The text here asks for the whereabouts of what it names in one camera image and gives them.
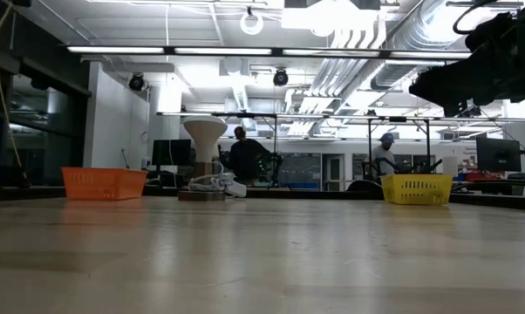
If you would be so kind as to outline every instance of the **door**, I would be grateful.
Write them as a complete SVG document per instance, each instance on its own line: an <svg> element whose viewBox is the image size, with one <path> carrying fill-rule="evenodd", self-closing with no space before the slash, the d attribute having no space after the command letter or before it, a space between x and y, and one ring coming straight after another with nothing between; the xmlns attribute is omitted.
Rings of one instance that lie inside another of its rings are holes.
<svg viewBox="0 0 525 314"><path fill-rule="evenodd" d="M344 191L344 155L325 155L327 191Z"/></svg>

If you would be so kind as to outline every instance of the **wooden floor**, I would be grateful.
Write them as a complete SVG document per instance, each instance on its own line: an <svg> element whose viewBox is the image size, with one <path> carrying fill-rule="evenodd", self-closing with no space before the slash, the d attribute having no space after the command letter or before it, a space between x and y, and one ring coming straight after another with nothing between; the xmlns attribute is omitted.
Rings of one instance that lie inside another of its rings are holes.
<svg viewBox="0 0 525 314"><path fill-rule="evenodd" d="M525 212L174 198L0 208L0 313L525 313Z"/></svg>

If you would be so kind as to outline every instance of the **black shirt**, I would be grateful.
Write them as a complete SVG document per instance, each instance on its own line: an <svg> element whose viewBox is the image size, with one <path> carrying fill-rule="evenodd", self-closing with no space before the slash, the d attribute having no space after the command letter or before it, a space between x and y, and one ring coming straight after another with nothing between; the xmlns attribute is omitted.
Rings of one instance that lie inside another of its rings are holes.
<svg viewBox="0 0 525 314"><path fill-rule="evenodd" d="M254 180L258 178L258 157L270 152L256 140L239 140L229 151L229 165L238 180Z"/></svg>

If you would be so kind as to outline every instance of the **red object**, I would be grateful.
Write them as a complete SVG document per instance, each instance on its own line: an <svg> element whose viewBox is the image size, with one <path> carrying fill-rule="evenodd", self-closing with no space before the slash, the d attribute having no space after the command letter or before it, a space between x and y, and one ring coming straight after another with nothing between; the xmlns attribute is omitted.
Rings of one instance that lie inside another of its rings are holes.
<svg viewBox="0 0 525 314"><path fill-rule="evenodd" d="M119 201L142 196L147 172L127 169L61 167L67 198Z"/></svg>
<svg viewBox="0 0 525 314"><path fill-rule="evenodd" d="M498 180L500 176L498 174L481 174L471 173L464 174L464 181L481 181L481 180Z"/></svg>

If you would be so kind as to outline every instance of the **plastic basket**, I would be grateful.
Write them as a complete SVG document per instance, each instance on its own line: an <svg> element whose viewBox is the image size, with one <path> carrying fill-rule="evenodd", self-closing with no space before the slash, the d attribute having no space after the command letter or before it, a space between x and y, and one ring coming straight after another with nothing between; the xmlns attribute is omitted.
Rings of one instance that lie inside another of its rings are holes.
<svg viewBox="0 0 525 314"><path fill-rule="evenodd" d="M401 205L445 205L453 185L450 174L391 174L381 181L385 200Z"/></svg>
<svg viewBox="0 0 525 314"><path fill-rule="evenodd" d="M62 167L67 198L119 201L142 196L147 172L127 169Z"/></svg>

